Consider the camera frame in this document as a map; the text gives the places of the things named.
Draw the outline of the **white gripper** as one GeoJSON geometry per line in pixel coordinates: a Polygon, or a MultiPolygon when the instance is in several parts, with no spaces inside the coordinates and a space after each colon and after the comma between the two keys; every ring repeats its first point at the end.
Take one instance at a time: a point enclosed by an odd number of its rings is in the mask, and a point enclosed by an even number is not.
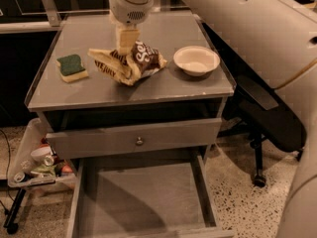
{"type": "Polygon", "coordinates": [[[109,0],[110,11],[121,24],[116,25],[116,50],[127,55],[140,35],[136,25],[143,23],[155,0],[109,0]]]}

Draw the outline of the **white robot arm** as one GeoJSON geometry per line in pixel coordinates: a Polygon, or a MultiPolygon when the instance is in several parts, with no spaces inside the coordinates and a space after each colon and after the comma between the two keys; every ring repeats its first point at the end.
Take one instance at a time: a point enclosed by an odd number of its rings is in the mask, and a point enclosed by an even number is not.
{"type": "MultiPolygon", "coordinates": [[[[276,238],[317,238],[316,13],[294,0],[182,0],[292,109],[307,139],[276,238]]],[[[110,0],[122,10],[149,0],[110,0]]]]}

